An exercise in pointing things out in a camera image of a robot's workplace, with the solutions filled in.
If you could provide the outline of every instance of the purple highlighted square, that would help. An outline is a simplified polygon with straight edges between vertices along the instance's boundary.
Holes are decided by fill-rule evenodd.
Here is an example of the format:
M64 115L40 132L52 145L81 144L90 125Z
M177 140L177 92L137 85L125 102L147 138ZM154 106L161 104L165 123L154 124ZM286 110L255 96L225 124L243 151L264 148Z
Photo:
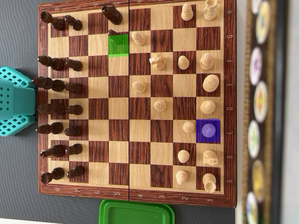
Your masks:
M220 143L220 119L196 120L197 143Z

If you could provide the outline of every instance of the green highlighted square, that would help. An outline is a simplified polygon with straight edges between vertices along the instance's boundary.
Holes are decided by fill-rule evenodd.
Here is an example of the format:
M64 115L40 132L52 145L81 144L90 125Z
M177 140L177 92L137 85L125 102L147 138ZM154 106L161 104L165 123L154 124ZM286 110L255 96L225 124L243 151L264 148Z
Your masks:
M108 36L108 57L121 57L128 55L128 34Z

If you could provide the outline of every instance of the chessboard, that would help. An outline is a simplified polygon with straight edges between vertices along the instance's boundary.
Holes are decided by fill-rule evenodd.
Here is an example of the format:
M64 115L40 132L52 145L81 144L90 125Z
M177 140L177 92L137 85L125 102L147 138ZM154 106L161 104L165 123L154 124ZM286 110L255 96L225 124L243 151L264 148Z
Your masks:
M60 122L64 129L79 126L81 135L68 137L62 132L38 135L38 154L54 146L81 144L77 155L58 158L38 156L38 175L61 167L65 172L83 166L82 176L53 180L43 184L41 194L109 198L150 203L175 203L219 207L236 206L236 2L218 0L217 16L203 17L204 0L89 0L40 4L38 13L53 17L67 14L82 21L76 31L66 24L57 31L39 19L38 54L63 60L79 60L79 72L66 66L61 71L38 65L40 77L83 85L80 94L66 90L38 89L38 104L81 105L81 115L38 114L38 125ZM189 3L193 18L184 21L182 6ZM114 5L122 14L119 25L111 23L102 7ZM108 30L128 38L128 51L110 54ZM145 36L137 46L132 33ZM166 66L156 70L150 58L161 54ZM214 59L211 70L202 70L205 53ZM186 56L190 65L182 70L178 58ZM214 92L203 89L205 78L214 74L219 86ZM143 93L133 88L141 81ZM158 112L154 103L162 100L166 109ZM201 112L204 101L215 103L210 115ZM207 121L217 126L217 142L197 139L196 130L183 131L186 122L196 129ZM178 160L186 150L190 159ZM203 163L206 150L215 152L218 164ZM179 185L176 173L188 174ZM202 181L204 174L216 178L216 190L209 194Z

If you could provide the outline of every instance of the light wooden chess piece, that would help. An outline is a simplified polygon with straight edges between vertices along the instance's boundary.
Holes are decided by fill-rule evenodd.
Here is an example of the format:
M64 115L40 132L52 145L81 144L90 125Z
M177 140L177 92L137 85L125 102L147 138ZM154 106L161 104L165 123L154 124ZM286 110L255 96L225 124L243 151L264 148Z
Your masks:
M163 112L166 110L166 102L164 100L158 100L154 103L156 111Z
M218 157L214 151L206 150L206 151L204 151L202 157L203 157L202 162L204 165L207 164L210 166L217 166Z
M176 174L177 183L179 185L184 185L188 179L188 174L184 170L179 170Z
M157 70L163 70L166 66L165 60L161 54L155 54L153 58L149 59L149 62Z
M213 174L205 174L202 177L202 182L207 193L214 193L216 191L216 177Z
M195 125L190 121L187 121L183 124L183 131L186 133L192 133L194 129L195 129Z
M207 100L200 105L200 110L203 114L209 115L215 111L215 103L211 100Z
M182 8L182 19L185 21L189 21L193 18L193 11L191 5L186 3Z
M181 70L186 70L189 67L189 64L190 63L189 63L188 58L186 58L184 55L182 55L178 58L178 67Z
M144 93L146 91L146 84L141 81L135 81L133 82L133 88L136 90L136 92Z
M204 88L205 91L207 92L214 92L219 85L219 78L216 75L208 75L202 87Z
M185 163L185 162L187 162L189 159L190 159L190 154L189 154L188 151L186 151L186 150L181 150L181 151L179 151L179 153L178 153L178 160L179 160L181 163Z
M135 32L132 33L132 38L133 38L135 44L138 45L138 46L142 46L146 42L145 36L140 34L138 31L135 31Z
M217 0L206 0L206 6L204 8L204 18L211 21L217 16Z
M212 55L210 53L205 53L201 57L201 59L199 61L199 65L202 70L205 70L205 71L211 70L214 66L214 59L213 59Z

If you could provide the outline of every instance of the gray table surface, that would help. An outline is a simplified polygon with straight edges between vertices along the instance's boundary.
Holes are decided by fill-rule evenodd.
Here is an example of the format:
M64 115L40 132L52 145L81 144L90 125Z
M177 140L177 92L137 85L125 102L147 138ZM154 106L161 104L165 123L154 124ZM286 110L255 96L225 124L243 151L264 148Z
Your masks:
M0 0L0 66L29 78L37 72L38 0ZM37 123L0 137L0 218L59 224L95 224L100 199L40 195L37 191ZM171 205L176 224L232 224L235 210Z

